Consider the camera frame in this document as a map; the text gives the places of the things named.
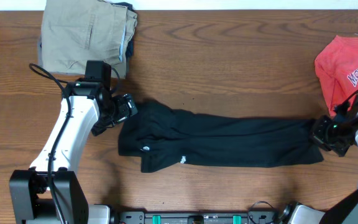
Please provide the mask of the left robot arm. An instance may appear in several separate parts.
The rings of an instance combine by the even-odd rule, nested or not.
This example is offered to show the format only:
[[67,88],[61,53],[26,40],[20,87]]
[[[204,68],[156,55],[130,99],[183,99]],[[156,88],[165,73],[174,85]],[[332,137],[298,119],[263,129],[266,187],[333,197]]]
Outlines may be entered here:
[[108,82],[69,82],[59,117],[27,170],[9,180],[16,223],[114,223],[108,205],[88,203],[77,179],[88,136],[100,135],[137,113],[132,95],[112,96]]

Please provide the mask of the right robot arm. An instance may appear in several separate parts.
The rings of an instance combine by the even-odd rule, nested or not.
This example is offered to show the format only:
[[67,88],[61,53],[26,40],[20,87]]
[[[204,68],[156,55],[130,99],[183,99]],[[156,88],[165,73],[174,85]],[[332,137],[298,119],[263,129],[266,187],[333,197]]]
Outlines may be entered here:
[[[334,118],[322,116],[313,125],[310,137],[321,149],[345,156],[351,146],[358,148],[358,91],[352,104],[345,101],[337,107]],[[329,210],[322,212],[300,203],[289,206],[288,216],[283,223],[358,223],[358,181],[357,190]]]

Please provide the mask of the black athletic pants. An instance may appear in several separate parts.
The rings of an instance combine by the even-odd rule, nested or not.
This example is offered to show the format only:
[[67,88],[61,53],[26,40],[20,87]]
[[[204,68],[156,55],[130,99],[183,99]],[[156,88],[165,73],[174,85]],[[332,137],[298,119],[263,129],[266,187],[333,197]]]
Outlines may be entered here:
[[152,173],[172,165],[278,167],[323,161],[309,139],[313,119],[228,118],[142,103],[119,134],[120,156]]

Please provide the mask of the red printed t-shirt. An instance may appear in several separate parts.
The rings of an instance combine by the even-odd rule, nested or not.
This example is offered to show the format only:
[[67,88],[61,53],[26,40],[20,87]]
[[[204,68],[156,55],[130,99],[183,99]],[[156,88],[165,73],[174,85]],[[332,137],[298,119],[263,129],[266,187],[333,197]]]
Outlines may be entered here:
[[330,116],[335,107],[358,90],[358,36],[335,36],[314,60]]

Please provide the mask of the grey folded garment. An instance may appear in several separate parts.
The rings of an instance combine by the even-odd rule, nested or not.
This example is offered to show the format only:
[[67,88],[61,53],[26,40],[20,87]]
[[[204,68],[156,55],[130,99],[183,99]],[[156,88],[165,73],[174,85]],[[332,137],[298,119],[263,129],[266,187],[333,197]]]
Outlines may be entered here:
[[43,67],[43,60],[42,60],[42,37],[40,36],[37,40],[37,65]]

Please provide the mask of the folded dark navy garment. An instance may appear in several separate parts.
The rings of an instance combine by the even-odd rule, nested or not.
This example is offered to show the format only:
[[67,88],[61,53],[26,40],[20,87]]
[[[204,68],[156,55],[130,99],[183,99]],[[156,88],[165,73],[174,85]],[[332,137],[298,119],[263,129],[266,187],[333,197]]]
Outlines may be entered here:
[[127,2],[117,2],[114,3],[117,6],[123,6],[127,8],[127,22],[126,22],[126,31],[124,37],[125,55],[122,58],[122,62],[116,64],[114,68],[117,70],[120,78],[125,79],[129,71],[129,60],[134,54],[134,34],[135,28],[137,26],[137,14],[133,10],[133,6]]

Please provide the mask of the folded khaki pants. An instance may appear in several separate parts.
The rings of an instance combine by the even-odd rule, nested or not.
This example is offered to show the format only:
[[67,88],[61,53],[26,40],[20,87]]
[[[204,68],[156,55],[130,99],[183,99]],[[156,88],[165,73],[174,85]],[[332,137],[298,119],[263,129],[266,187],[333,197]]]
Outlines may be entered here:
[[41,26],[43,68],[83,75],[88,60],[114,68],[125,55],[126,16],[127,8],[111,1],[48,0]]

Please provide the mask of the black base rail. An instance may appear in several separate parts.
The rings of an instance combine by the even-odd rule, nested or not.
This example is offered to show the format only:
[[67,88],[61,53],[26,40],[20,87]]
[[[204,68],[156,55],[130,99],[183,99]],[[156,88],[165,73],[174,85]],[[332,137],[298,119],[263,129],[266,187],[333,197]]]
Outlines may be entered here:
[[113,224],[276,224],[287,223],[293,211],[288,204],[279,212],[266,201],[254,203],[248,211],[234,213],[180,213],[180,212],[115,212]]

